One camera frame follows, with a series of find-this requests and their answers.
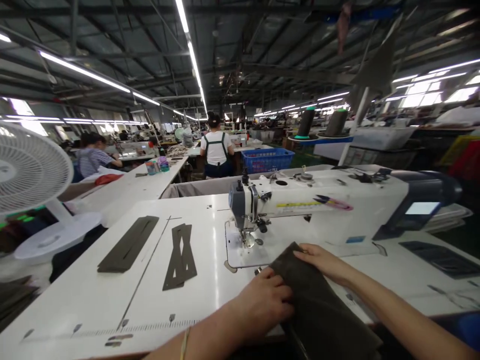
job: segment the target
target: human hand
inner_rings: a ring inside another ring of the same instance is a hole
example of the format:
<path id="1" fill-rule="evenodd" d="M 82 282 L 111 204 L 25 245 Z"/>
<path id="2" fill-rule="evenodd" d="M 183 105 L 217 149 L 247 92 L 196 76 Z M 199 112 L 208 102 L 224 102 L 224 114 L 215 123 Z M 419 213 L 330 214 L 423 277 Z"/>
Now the human hand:
<path id="1" fill-rule="evenodd" d="M 323 247 L 302 243 L 299 245 L 303 252 L 294 251 L 293 254 L 300 260 L 316 267 L 322 274 L 339 285 L 347 286 L 352 275 L 357 270 Z"/>
<path id="2" fill-rule="evenodd" d="M 225 306 L 245 342 L 262 338 L 291 317 L 294 307 L 285 301 L 292 295 L 292 289 L 284 284 L 282 277 L 266 267 Z"/>

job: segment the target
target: apron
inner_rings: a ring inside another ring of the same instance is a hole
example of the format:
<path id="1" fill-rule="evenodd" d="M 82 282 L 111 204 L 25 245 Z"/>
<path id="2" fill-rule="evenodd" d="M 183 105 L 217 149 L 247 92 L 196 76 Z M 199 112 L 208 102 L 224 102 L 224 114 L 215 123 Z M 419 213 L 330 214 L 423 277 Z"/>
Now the apron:
<path id="1" fill-rule="evenodd" d="M 225 149 L 225 144 L 224 144 L 225 133 L 222 133 L 220 141 L 209 142 L 206 135 L 204 135 L 203 138 L 205 139 L 205 142 L 206 142 L 205 176 L 209 178 L 226 178 L 226 177 L 233 176 L 234 168 L 232 166 L 232 163 L 229 160 L 229 155 L 227 153 L 227 150 Z M 209 161 L 209 145 L 218 145 L 218 144 L 221 144 L 221 147 L 225 154 L 226 161 L 221 165 L 220 163 L 218 163 L 217 165 L 209 164 L 208 162 Z"/>

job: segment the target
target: electric fan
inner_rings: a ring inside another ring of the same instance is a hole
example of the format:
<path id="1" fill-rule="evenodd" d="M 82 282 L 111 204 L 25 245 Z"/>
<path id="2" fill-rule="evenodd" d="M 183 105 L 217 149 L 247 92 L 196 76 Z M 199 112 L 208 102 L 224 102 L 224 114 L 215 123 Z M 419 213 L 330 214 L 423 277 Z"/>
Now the electric fan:
<path id="1" fill-rule="evenodd" d="M 37 232 L 14 252 L 31 264 L 80 243 L 102 216 L 88 212 L 71 216 L 57 200 L 72 182 L 72 161 L 53 141 L 22 126 L 0 121 L 0 216 L 45 204 L 58 222 Z"/>

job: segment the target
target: blue basket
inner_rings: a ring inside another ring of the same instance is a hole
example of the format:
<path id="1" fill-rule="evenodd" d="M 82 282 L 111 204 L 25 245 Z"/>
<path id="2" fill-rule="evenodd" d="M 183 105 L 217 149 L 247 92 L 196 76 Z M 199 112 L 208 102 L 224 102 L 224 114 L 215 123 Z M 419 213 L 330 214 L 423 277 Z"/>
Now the blue basket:
<path id="1" fill-rule="evenodd" d="M 295 155 L 284 148 L 247 150 L 241 153 L 243 166 L 249 174 L 268 173 L 288 169 Z"/>

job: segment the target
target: black hair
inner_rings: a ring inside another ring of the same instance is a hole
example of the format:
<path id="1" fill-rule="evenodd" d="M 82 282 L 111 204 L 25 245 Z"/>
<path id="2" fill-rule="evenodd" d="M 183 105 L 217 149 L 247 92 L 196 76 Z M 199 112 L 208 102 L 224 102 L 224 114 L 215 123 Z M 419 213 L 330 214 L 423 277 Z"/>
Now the black hair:
<path id="1" fill-rule="evenodd" d="M 214 113 L 213 111 L 209 111 L 206 114 L 208 115 L 208 126 L 211 129 L 218 128 L 220 123 L 221 123 L 220 116 L 218 114 Z"/>
<path id="2" fill-rule="evenodd" d="M 103 144 L 107 143 L 107 140 L 96 132 L 83 132 L 80 136 L 80 147 L 85 148 L 88 145 L 94 145 L 97 142 L 102 142 Z"/>

